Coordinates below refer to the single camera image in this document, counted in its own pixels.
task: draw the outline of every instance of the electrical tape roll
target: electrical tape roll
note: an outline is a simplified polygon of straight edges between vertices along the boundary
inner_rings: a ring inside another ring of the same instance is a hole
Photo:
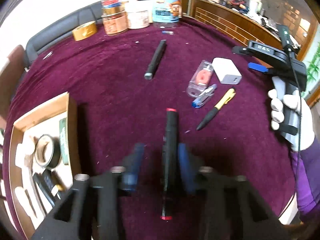
[[[48,134],[42,135],[36,144],[36,163],[40,167],[53,169],[58,165],[60,156],[59,140],[52,138]]]

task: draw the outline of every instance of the orange tape roll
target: orange tape roll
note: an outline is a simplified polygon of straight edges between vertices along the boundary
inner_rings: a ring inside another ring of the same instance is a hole
[[[198,85],[206,85],[209,82],[210,71],[208,70],[200,70],[196,77],[196,83]]]
[[[72,30],[72,35],[75,41],[81,41],[85,38],[88,38],[94,35],[97,32],[98,30],[97,30],[96,22],[92,21],[92,22],[81,24],[80,26]]]

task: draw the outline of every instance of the red marker cap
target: red marker cap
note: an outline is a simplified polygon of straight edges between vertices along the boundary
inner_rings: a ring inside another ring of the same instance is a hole
[[[168,216],[168,217],[161,216],[161,219],[162,219],[162,220],[171,220],[171,219],[172,219],[172,216]]]
[[[167,108],[167,112],[169,112],[169,111],[177,112],[177,110],[176,110],[176,109],[173,109],[173,108]]]

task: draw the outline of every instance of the plastic jar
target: plastic jar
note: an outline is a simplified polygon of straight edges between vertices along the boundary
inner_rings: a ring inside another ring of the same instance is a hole
[[[108,36],[123,33],[128,29],[127,13],[123,5],[108,9],[104,8],[103,11],[104,14],[101,15],[101,18]]]
[[[139,1],[126,3],[125,10],[128,15],[129,29],[141,29],[149,26],[149,11]]]
[[[154,26],[175,26],[181,14],[180,0],[152,0],[152,19]]]

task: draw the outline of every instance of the wooden chair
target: wooden chair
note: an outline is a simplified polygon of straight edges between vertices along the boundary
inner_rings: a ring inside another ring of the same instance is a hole
[[[5,129],[9,106],[19,80],[25,71],[25,51],[18,45],[0,65],[0,128]]]

